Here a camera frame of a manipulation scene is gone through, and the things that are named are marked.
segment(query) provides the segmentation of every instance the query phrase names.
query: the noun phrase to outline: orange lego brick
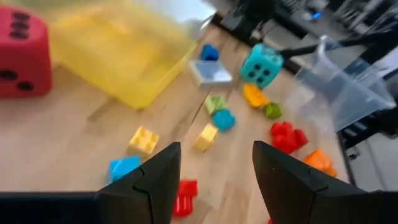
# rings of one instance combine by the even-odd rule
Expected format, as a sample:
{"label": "orange lego brick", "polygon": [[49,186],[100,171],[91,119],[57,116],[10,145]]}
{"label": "orange lego brick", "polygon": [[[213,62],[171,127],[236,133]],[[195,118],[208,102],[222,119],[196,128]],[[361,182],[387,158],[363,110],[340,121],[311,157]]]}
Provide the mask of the orange lego brick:
{"label": "orange lego brick", "polygon": [[333,168],[333,161],[321,149],[316,149],[311,154],[307,155],[304,159],[304,163],[332,177],[337,176],[337,172]]}
{"label": "orange lego brick", "polygon": [[254,108],[259,108],[269,103],[269,100],[254,83],[245,83],[243,85],[243,95],[249,105]]}

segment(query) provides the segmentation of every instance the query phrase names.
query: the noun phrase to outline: red lego brick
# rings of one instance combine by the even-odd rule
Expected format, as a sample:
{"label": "red lego brick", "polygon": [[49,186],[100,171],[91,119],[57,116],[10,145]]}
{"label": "red lego brick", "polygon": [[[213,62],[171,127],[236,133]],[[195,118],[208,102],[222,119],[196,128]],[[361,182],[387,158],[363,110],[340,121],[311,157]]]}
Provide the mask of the red lego brick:
{"label": "red lego brick", "polygon": [[289,122],[274,123],[271,126],[272,146],[284,153],[291,154],[308,143],[301,129],[293,130]]}
{"label": "red lego brick", "polygon": [[283,135],[272,137],[272,146],[281,150],[284,153],[290,154],[295,151],[297,145],[294,138],[290,138]]}
{"label": "red lego brick", "polygon": [[292,124],[290,124],[289,122],[274,123],[271,126],[271,136],[277,136],[277,135],[283,135],[283,136],[293,135]]}
{"label": "red lego brick", "polygon": [[294,139],[297,145],[297,149],[300,149],[308,143],[308,139],[301,129],[294,130]]}
{"label": "red lego brick", "polygon": [[287,137],[293,136],[293,126],[290,122],[283,122],[281,124],[282,134]]}
{"label": "red lego brick", "polygon": [[184,217],[193,211],[193,198],[198,195],[197,180],[180,180],[173,215]]}
{"label": "red lego brick", "polygon": [[52,87],[47,26],[38,17],[0,7],[0,98],[43,95]]}
{"label": "red lego brick", "polygon": [[270,130],[271,136],[281,135],[282,134],[281,127],[282,127],[281,123],[275,122],[274,124],[272,124],[271,130]]}

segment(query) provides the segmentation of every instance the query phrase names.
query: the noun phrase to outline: yellow plastic bin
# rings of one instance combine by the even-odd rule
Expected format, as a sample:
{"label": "yellow plastic bin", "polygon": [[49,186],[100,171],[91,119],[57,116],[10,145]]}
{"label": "yellow plastic bin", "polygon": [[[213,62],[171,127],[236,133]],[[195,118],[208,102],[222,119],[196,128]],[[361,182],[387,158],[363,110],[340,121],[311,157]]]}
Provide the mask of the yellow plastic bin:
{"label": "yellow plastic bin", "polygon": [[178,25],[128,0],[8,0],[49,25],[52,55],[135,109],[182,71],[195,42]]}

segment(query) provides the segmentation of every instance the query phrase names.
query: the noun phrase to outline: small box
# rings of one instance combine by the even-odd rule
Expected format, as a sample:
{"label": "small box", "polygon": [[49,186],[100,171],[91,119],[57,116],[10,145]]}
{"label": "small box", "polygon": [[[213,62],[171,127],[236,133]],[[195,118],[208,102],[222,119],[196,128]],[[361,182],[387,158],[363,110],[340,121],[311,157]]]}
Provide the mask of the small box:
{"label": "small box", "polygon": [[218,61],[192,60],[190,68],[201,87],[228,85],[232,82],[232,76]]}
{"label": "small box", "polygon": [[158,141],[158,134],[154,134],[140,126],[130,140],[127,151],[129,154],[138,154],[144,158],[148,158],[154,151]]}
{"label": "small box", "polygon": [[214,142],[218,129],[212,124],[207,124],[204,130],[200,133],[195,141],[193,147],[204,152],[206,151]]}

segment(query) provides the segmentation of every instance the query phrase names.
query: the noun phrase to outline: lego brick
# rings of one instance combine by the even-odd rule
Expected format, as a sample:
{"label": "lego brick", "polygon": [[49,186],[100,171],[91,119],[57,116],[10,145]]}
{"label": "lego brick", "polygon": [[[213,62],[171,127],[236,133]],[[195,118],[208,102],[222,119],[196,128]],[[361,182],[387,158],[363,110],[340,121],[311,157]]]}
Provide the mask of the lego brick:
{"label": "lego brick", "polygon": [[308,143],[308,139],[301,129],[293,130],[290,122],[274,123],[270,129],[272,146],[285,152],[292,153]]}
{"label": "lego brick", "polygon": [[193,198],[198,195],[197,180],[180,180],[173,216],[185,217],[193,212]]}
{"label": "lego brick", "polygon": [[259,108],[269,103],[269,100],[254,83],[245,83],[243,85],[243,95],[249,105],[254,108]]}
{"label": "lego brick", "polygon": [[114,159],[109,163],[107,173],[108,183],[119,180],[139,166],[139,156]]}
{"label": "lego brick", "polygon": [[316,149],[311,154],[306,156],[304,163],[332,177],[337,176],[337,172],[333,168],[333,161],[321,149]]}
{"label": "lego brick", "polygon": [[227,131],[235,125],[236,119],[227,109],[217,111],[213,115],[213,123],[220,131]]}
{"label": "lego brick", "polygon": [[154,151],[159,135],[140,126],[129,142],[127,152],[148,158]]}
{"label": "lego brick", "polygon": [[205,99],[205,106],[209,115],[213,115],[215,112],[227,108],[223,96],[207,96]]}
{"label": "lego brick", "polygon": [[268,119],[278,119],[282,116],[282,110],[277,103],[270,102],[262,109],[262,112]]}
{"label": "lego brick", "polygon": [[298,149],[300,149],[301,147],[305,146],[308,143],[308,138],[301,129],[294,130],[294,139],[296,141]]}
{"label": "lego brick", "polygon": [[212,124],[207,124],[197,137],[193,147],[203,152],[206,151],[213,144],[217,132],[218,129],[216,127]]}
{"label": "lego brick", "polygon": [[217,61],[218,57],[218,50],[211,44],[205,44],[201,49],[200,60]]}

